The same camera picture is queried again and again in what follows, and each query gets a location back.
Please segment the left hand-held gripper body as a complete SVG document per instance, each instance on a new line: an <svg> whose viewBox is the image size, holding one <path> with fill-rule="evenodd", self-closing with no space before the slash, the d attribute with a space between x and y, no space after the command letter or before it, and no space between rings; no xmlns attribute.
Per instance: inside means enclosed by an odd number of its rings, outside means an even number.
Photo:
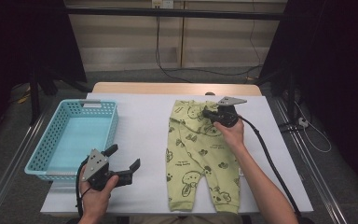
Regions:
<svg viewBox="0 0 358 224"><path fill-rule="evenodd" d="M94 148L89 154L84 173L80 180L88 182L92 189L101 191L114 174L113 171L109 170L109 159L102 152Z"/></svg>

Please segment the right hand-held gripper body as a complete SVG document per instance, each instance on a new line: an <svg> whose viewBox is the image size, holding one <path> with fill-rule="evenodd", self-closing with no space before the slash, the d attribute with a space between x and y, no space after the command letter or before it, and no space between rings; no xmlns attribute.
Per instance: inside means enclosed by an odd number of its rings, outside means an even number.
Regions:
<svg viewBox="0 0 358 224"><path fill-rule="evenodd" d="M217 102L219 120L225 127L233 127L239 120L235 105L245 104L246 100L225 96Z"/></svg>

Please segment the blue perforated plastic basket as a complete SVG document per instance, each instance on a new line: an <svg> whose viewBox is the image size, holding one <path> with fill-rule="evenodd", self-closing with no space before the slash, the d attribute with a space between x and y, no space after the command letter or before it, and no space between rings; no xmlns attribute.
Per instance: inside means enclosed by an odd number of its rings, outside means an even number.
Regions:
<svg viewBox="0 0 358 224"><path fill-rule="evenodd" d="M45 181L72 181L94 148L114 144L118 123L113 100L67 99L59 103L24 172Z"/></svg>

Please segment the green printed baby pants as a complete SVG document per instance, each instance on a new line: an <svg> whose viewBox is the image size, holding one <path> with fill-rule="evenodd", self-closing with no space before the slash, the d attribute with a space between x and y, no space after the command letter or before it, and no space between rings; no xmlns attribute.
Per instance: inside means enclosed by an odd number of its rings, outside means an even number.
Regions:
<svg viewBox="0 0 358 224"><path fill-rule="evenodd" d="M203 117L204 108L217 110L217 104L177 100L173 105L166 149L169 208L192 210L204 177L214 209L236 214L240 207L239 165L223 135Z"/></svg>

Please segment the person's right hand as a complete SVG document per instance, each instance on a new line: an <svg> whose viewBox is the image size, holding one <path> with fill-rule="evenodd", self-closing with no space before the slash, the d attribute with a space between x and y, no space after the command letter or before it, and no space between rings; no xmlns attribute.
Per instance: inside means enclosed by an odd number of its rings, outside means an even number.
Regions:
<svg viewBox="0 0 358 224"><path fill-rule="evenodd" d="M213 126L224 136L224 139L231 151L237 155L242 153L246 147L244 145L244 125L243 122L238 120L233 127L225 127L219 122L215 122Z"/></svg>

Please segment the person's left hand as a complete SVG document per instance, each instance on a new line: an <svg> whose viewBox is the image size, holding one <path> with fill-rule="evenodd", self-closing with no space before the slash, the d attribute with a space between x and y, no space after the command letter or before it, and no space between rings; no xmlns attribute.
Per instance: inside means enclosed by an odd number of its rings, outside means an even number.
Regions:
<svg viewBox="0 0 358 224"><path fill-rule="evenodd" d="M118 182L118 176L111 176L103 190L92 189L88 182L79 181L82 195L83 216L104 217L112 190Z"/></svg>

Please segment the black metal stand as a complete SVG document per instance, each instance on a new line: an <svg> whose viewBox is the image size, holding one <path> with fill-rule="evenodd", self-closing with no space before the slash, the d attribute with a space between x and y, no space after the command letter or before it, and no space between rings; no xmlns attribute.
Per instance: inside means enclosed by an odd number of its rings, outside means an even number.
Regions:
<svg viewBox="0 0 358 224"><path fill-rule="evenodd" d="M33 126L41 116L39 88L42 88L46 95L55 95L58 92L58 89L54 83L54 79L63 81L65 84L68 84L78 91L91 92L91 88L81 85L71 78L65 77L50 67L43 67L40 71L33 68L29 75L32 108L31 126Z"/></svg>
<svg viewBox="0 0 358 224"><path fill-rule="evenodd" d="M295 76L288 68L278 68L274 71L268 71L262 68L256 86L270 83L270 91L274 96L281 96L287 103L287 115L291 123L295 122Z"/></svg>

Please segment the black curtain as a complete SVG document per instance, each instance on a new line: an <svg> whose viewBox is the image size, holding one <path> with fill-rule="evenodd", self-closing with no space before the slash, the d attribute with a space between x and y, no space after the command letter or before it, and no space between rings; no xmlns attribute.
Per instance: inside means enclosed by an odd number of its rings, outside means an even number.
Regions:
<svg viewBox="0 0 358 224"><path fill-rule="evenodd" d="M64 0L0 0L0 118L12 88L36 75L44 91L53 81L87 80L70 18L47 12Z"/></svg>
<svg viewBox="0 0 358 224"><path fill-rule="evenodd" d="M287 0L261 77L295 82L358 175L358 0Z"/></svg>

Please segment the metal floor rail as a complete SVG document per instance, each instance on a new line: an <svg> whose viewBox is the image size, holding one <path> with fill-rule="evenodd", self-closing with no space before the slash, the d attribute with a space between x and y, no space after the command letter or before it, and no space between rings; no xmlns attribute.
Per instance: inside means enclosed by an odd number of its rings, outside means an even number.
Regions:
<svg viewBox="0 0 358 224"><path fill-rule="evenodd" d="M300 128L289 123L287 106L281 98L268 98L268 104L293 159L297 174L310 200L311 211L302 211L302 217L314 224L349 224L337 197L327 183L309 142L311 128Z"/></svg>
<svg viewBox="0 0 358 224"><path fill-rule="evenodd" d="M62 224L41 206L49 183L23 172L31 155L31 106L11 104L0 119L0 224Z"/></svg>

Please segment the white wall socket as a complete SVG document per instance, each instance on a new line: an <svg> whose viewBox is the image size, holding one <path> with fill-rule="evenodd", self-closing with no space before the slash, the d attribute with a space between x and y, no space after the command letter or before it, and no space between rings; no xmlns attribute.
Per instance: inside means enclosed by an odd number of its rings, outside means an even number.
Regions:
<svg viewBox="0 0 358 224"><path fill-rule="evenodd" d="M152 8L173 9L173 0L151 0Z"/></svg>

